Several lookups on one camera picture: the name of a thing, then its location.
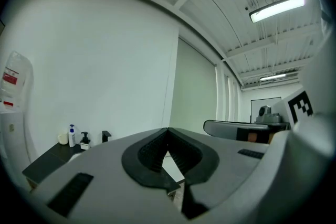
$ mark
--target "white bottle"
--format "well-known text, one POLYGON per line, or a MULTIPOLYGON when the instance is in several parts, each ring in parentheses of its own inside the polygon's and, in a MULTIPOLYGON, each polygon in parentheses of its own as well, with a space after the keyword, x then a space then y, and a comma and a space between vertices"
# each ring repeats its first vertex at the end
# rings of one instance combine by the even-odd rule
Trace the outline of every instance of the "white bottle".
POLYGON ((12 51, 0 82, 0 97, 4 105, 8 107, 18 107, 23 104, 22 98, 26 79, 33 71, 30 61, 12 51))
POLYGON ((74 125, 70 124, 70 131, 69 131, 69 146, 74 147, 76 142, 75 142, 75 131, 74 131, 74 125))

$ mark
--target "white wall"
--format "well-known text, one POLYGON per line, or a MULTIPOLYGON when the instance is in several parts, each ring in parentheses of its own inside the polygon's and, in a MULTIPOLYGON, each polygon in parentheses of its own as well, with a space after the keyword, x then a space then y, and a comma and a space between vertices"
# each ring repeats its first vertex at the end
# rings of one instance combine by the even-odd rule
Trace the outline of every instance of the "white wall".
POLYGON ((216 119, 215 66, 184 41, 178 43, 170 126, 206 134, 204 122, 216 119))
POLYGON ((102 130, 117 139, 167 125, 178 35, 137 0, 27 0, 0 37, 0 71, 12 50, 32 62, 33 160, 69 124, 94 144, 102 130))
POLYGON ((217 81, 217 121, 228 121, 229 117, 229 89, 228 77, 225 75, 224 63, 219 63, 216 66, 216 81, 217 81))
POLYGON ((301 84, 295 83, 278 87, 243 91, 242 105, 241 105, 242 122, 250 122, 251 100, 274 98, 274 97, 281 97, 283 99, 288 95, 294 93, 295 91, 299 90, 301 87, 302 87, 301 84))

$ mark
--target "whiteboard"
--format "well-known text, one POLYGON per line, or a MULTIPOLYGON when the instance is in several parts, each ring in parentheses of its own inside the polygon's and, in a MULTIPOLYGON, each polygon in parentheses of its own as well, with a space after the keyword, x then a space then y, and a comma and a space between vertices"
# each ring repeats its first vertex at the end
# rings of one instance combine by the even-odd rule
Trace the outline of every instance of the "whiteboard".
POLYGON ((259 116, 259 109, 262 106, 268 105, 272 107, 272 105, 276 104, 279 101, 281 101, 281 97, 251 100, 251 122, 256 121, 257 117, 259 116))

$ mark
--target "grey surface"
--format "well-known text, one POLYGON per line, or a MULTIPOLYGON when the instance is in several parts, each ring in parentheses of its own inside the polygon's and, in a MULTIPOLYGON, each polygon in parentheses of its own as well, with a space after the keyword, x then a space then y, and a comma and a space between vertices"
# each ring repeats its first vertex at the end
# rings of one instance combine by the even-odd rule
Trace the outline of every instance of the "grey surface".
POLYGON ((279 124, 281 123, 281 116, 276 114, 264 114, 260 117, 257 117, 255 123, 260 124, 279 124))
POLYGON ((95 178, 63 222, 270 223, 279 220, 277 216, 284 216, 297 201, 309 195, 334 156, 335 117, 317 118, 308 124, 296 125, 293 131, 277 133, 269 146, 184 131, 211 146, 220 156, 219 167, 209 181, 191 187, 197 201, 213 208, 192 220, 187 220, 176 209, 164 190, 141 187, 122 168, 124 150, 157 130, 104 143, 84 152, 46 178, 33 195, 40 204, 46 204, 78 172, 83 172, 95 178), (236 154, 239 148, 266 152, 258 160, 236 154))
POLYGON ((183 197, 184 197, 184 185, 185 183, 180 183, 180 188, 176 191, 175 197, 173 200, 173 203, 179 212, 181 212, 182 210, 182 203, 183 203, 183 197))
POLYGON ((335 27, 320 44, 321 50, 299 73, 314 113, 336 112, 336 39, 335 27))
POLYGON ((111 223, 112 220, 114 223, 183 223, 185 217, 176 210, 165 190, 140 186, 122 167, 124 150, 153 133, 155 131, 128 136, 83 152, 46 178, 33 195, 47 203, 78 172, 88 173, 94 179, 69 214, 70 220, 80 223, 111 223))
POLYGON ((277 102, 272 106, 272 113, 279 113, 281 115, 282 121, 287 122, 290 125, 290 118, 291 113, 290 110, 287 111, 286 109, 286 104, 288 103, 289 100, 291 100, 294 96, 298 95, 299 93, 302 92, 302 89, 298 90, 296 94, 291 94, 288 97, 282 99, 280 102, 277 102))
POLYGON ((210 146, 219 155, 219 165, 212 177, 205 183, 191 186, 194 198, 209 208, 226 200, 256 168, 259 159, 238 154, 245 148, 265 153, 268 144, 233 141, 184 130, 183 133, 210 146))
MULTIPOLYGON (((110 223, 111 220, 115 223, 185 222, 186 218, 176 210, 166 191, 140 186, 122 167, 121 155, 124 150, 154 132, 144 132, 103 143, 82 153, 46 178, 38 186, 34 196, 47 203, 78 172, 88 173, 93 175, 94 179, 69 214, 69 219, 82 223, 110 223)), ((260 162, 259 159, 237 152, 242 148, 265 152, 268 147, 188 131, 184 133, 211 146, 220 156, 219 167, 210 180, 192 187, 195 198, 210 207, 230 196, 260 162)))
POLYGON ((227 122, 227 121, 206 121, 204 123, 204 131, 215 137, 236 140, 237 130, 251 129, 251 130, 269 130, 269 127, 264 124, 244 123, 244 122, 227 122))

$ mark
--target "sink faucet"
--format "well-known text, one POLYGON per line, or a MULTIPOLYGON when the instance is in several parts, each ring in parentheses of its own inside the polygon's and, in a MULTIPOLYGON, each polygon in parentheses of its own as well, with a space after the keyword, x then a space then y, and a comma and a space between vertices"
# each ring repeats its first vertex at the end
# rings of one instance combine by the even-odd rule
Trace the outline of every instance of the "sink faucet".
POLYGON ((103 137, 102 137, 102 143, 107 142, 108 141, 108 137, 112 136, 108 131, 103 131, 103 137))

